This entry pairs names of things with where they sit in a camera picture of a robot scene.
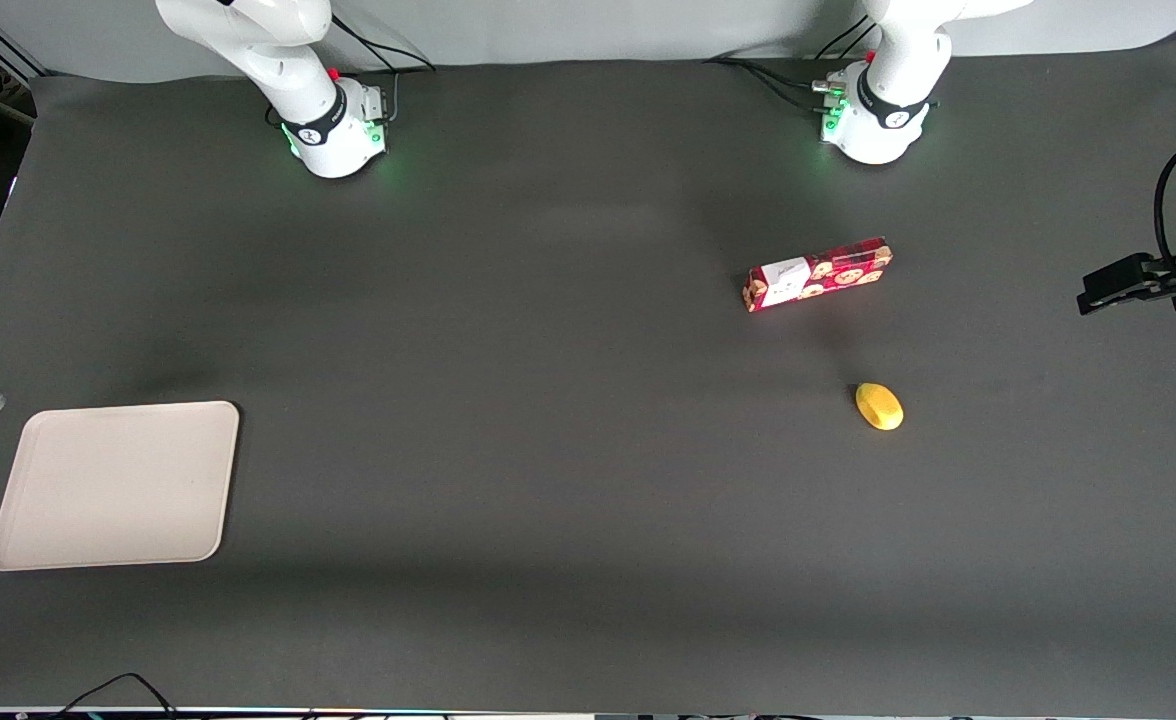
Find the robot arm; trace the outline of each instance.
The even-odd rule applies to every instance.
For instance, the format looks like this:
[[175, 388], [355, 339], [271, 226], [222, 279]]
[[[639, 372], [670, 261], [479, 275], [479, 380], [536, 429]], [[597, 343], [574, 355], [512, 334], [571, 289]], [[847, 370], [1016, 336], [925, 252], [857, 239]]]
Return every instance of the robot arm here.
[[383, 152], [382, 92], [332, 78], [308, 46], [330, 27], [329, 0], [158, 0], [158, 12], [259, 86], [314, 174], [348, 176]]
[[[953, 59], [953, 39], [941, 26], [953, 20], [997, 15], [1033, 0], [863, 0], [881, 27], [871, 64], [858, 61], [816, 84], [829, 92], [821, 140], [862, 164], [889, 164], [921, 136], [926, 98]], [[846, 100], [848, 85], [856, 87]], [[831, 94], [831, 88], [838, 88]]]

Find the plastic tray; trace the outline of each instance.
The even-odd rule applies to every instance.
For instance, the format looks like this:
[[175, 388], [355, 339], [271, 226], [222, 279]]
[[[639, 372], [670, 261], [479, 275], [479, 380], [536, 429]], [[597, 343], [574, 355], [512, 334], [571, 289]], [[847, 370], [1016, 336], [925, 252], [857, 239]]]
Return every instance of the plastic tray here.
[[223, 401], [35, 414], [0, 509], [0, 571], [213, 555], [239, 421]]

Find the black cable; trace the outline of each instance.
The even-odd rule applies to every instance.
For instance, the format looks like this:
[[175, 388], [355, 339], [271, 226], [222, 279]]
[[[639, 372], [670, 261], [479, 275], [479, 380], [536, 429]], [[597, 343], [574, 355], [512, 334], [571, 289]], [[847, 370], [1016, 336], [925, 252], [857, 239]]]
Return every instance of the black cable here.
[[807, 89], [809, 89], [809, 87], [811, 87], [811, 84], [802, 82], [802, 81], [795, 81], [795, 79], [789, 78], [789, 76], [784, 76], [784, 74], [777, 73], [777, 72], [775, 72], [775, 69], [767, 68], [766, 65], [755, 64], [753, 60], [744, 60], [742, 58], [721, 58], [721, 56], [708, 58], [707, 60], [704, 60], [704, 64], [735, 65], [735, 67], [746, 68], [746, 69], [747, 68], [753, 68], [753, 69], [755, 69], [755, 71], [757, 71], [757, 72], [760, 72], [762, 74], [766, 74], [770, 79], [774, 79], [774, 81], [781, 82], [781, 84], [783, 84], [783, 85], [786, 85], [788, 87], [804, 87]]
[[73, 707], [76, 707], [81, 701], [86, 700], [86, 698], [93, 696], [93, 694], [95, 694], [96, 692], [107, 688], [108, 685], [115, 684], [116, 680], [126, 678], [134, 678], [135, 680], [139, 680], [139, 684], [143, 685], [145, 688], [148, 688], [148, 692], [153, 693], [153, 696], [158, 699], [159, 705], [162, 706], [162, 711], [166, 711], [166, 716], [169, 720], [175, 720], [175, 714], [178, 712], [175, 706], [171, 705], [171, 701], [166, 700], [166, 696], [162, 696], [162, 693], [158, 692], [158, 688], [154, 688], [153, 684], [149, 684], [148, 680], [145, 680], [143, 675], [140, 675], [139, 673], [122, 673], [121, 675], [116, 675], [116, 678], [107, 680], [107, 682], [95, 685], [94, 688], [89, 688], [89, 691], [86, 691], [85, 693], [79, 694], [79, 696], [73, 698], [72, 702], [65, 705], [64, 709], [56, 712], [56, 714], [54, 714], [53, 716], [67, 715], [68, 711], [72, 711]]
[[756, 69], [747, 67], [744, 67], [744, 69], [748, 71], [748, 74], [751, 74], [751, 76], [761, 81], [761, 84], [764, 85], [767, 88], [770, 88], [770, 92], [774, 92], [774, 94], [777, 95], [780, 100], [788, 102], [789, 105], [794, 106], [794, 108], [801, 108], [802, 111], [808, 111], [811, 108], [811, 106], [803, 104], [802, 101], [795, 99], [795, 96], [786, 94], [786, 92], [780, 89], [779, 86], [770, 82], [770, 78], [763, 76], [763, 74], [757, 73]]
[[821, 49], [821, 51], [818, 51], [818, 53], [816, 53], [816, 54], [815, 54], [815, 59], [816, 59], [816, 60], [818, 60], [820, 58], [822, 58], [822, 56], [823, 56], [823, 55], [824, 55], [824, 54], [827, 53], [827, 51], [829, 49], [829, 47], [833, 47], [834, 45], [836, 45], [836, 44], [841, 42], [841, 38], [843, 38], [843, 36], [848, 36], [848, 35], [850, 35], [850, 33], [853, 33], [854, 31], [857, 31], [857, 29], [858, 29], [858, 26], [862, 26], [862, 24], [863, 24], [863, 20], [866, 20], [866, 19], [868, 19], [868, 15], [863, 15], [863, 16], [862, 16], [862, 18], [860, 18], [860, 19], [858, 19], [858, 21], [857, 21], [857, 22], [855, 22], [855, 24], [854, 24], [853, 26], [850, 26], [850, 27], [846, 28], [846, 32], [841, 33], [841, 35], [838, 35], [838, 36], [835, 36], [835, 38], [833, 38], [833, 39], [831, 39], [831, 40], [829, 41], [829, 44], [828, 44], [828, 45], [826, 45], [824, 47], [822, 47], [822, 49]]
[[847, 45], [846, 49], [841, 51], [841, 56], [846, 58], [849, 55], [850, 51], [854, 51], [854, 46], [858, 45], [858, 41], [863, 40], [864, 36], [868, 36], [868, 33], [870, 33], [871, 28], [875, 27], [877, 27], [877, 24], [871, 24], [871, 26], [868, 26], [863, 32], [858, 33], [858, 36], [854, 38], [854, 42]]
[[1165, 167], [1161, 168], [1161, 174], [1156, 178], [1156, 192], [1152, 193], [1152, 229], [1156, 232], [1156, 249], [1161, 252], [1161, 261], [1174, 274], [1176, 279], [1176, 261], [1170, 252], [1170, 246], [1165, 241], [1165, 184], [1169, 182], [1170, 173], [1176, 167], [1176, 154], [1170, 155], [1165, 161]]
[[330, 21], [335, 24], [335, 27], [342, 29], [346, 33], [349, 33], [349, 35], [352, 35], [352, 38], [354, 38], [354, 40], [359, 41], [361, 44], [361, 46], [363, 46], [372, 54], [374, 54], [374, 56], [376, 56], [379, 59], [379, 61], [381, 61], [381, 64], [383, 64], [383, 66], [386, 68], [388, 68], [388, 72], [390, 72], [393, 74], [397, 73], [397, 68], [392, 67], [390, 61], [388, 61], [388, 59], [385, 58], [383, 55], [379, 54], [379, 51], [376, 49], [376, 47], [373, 46], [374, 44], [372, 44], [369, 40], [367, 40], [367, 38], [360, 36], [353, 28], [350, 28], [349, 26], [347, 26], [347, 24], [345, 22], [345, 20], [341, 20], [340, 18], [338, 18], [338, 15], [330, 15]]
[[425, 67], [432, 69], [432, 72], [437, 72], [437, 66], [432, 64], [432, 61], [429, 61], [428, 58], [425, 58], [423, 55], [416, 55], [414, 53], [410, 53], [410, 51], [408, 49], [400, 49], [400, 47], [393, 47], [390, 45], [381, 45], [376, 41], [370, 40], [368, 36], [361, 36], [359, 35], [358, 32], [355, 32], [355, 29], [347, 26], [345, 20], [338, 18], [338, 15], [330, 15], [330, 21], [335, 24], [335, 27], [342, 29], [346, 33], [349, 33], [349, 35], [354, 36], [356, 41], [359, 41], [361, 45], [365, 45], [365, 47], [367, 47], [367, 49], [370, 53], [374, 53], [374, 55], [376, 55], [379, 60], [383, 61], [383, 65], [388, 65], [388, 69], [390, 69], [392, 72], [397, 72], [397, 71], [396, 68], [392, 67], [392, 64], [388, 64], [388, 61], [383, 59], [383, 55], [379, 55], [377, 51], [388, 51], [388, 53], [396, 53], [399, 55], [406, 55], [406, 58], [414, 58], [415, 60], [419, 60], [421, 64], [423, 64]]

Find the gray table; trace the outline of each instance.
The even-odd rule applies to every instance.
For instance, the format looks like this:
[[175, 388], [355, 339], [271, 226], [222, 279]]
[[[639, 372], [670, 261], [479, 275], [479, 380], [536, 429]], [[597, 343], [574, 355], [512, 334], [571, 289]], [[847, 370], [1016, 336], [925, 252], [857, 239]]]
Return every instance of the gray table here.
[[955, 61], [886, 168], [699, 64], [407, 76], [340, 182], [246, 82], [36, 94], [0, 496], [36, 411], [243, 429], [209, 561], [0, 574], [0, 705], [1176, 716], [1176, 314], [1073, 301], [1152, 247], [1176, 42]]

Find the yellow object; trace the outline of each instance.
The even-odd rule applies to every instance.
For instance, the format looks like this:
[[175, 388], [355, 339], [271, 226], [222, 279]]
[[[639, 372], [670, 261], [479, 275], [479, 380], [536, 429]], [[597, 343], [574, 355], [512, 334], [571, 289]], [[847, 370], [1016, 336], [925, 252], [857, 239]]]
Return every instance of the yellow object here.
[[893, 431], [904, 421], [904, 407], [898, 405], [898, 398], [878, 384], [861, 384], [854, 391], [854, 405], [858, 414], [880, 431]]

